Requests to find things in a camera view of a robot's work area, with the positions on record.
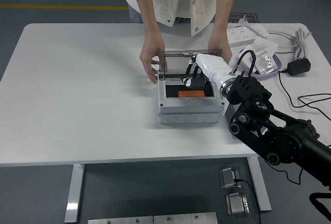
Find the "person's right hand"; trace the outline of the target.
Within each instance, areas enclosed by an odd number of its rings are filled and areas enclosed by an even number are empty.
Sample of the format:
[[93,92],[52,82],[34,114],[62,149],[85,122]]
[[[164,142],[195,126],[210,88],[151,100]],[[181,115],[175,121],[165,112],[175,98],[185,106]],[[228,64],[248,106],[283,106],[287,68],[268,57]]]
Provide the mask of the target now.
[[160,33],[150,33],[145,35],[139,59],[142,62],[146,75],[153,84],[156,84],[158,80],[158,72],[153,68],[153,65],[159,65],[159,62],[153,58],[158,55],[158,52],[164,50],[165,44]]

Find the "person's left hand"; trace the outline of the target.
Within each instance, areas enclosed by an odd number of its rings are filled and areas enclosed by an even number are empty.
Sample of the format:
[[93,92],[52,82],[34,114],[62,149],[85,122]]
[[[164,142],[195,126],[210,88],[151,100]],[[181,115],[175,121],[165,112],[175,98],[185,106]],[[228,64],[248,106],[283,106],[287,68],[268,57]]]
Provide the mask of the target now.
[[221,57],[227,64],[229,64],[232,58],[232,51],[230,49],[230,45],[227,38],[211,36],[208,41],[207,48],[209,50],[222,50]]

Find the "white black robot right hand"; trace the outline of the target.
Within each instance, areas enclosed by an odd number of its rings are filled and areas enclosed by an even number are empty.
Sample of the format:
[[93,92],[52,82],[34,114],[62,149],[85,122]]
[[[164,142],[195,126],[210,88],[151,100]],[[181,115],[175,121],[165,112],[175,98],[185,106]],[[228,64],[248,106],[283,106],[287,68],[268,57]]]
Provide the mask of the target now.
[[235,77],[222,57],[198,53],[189,60],[186,73],[181,80],[186,87],[194,90],[206,89],[209,85],[215,84],[217,92],[225,97]]

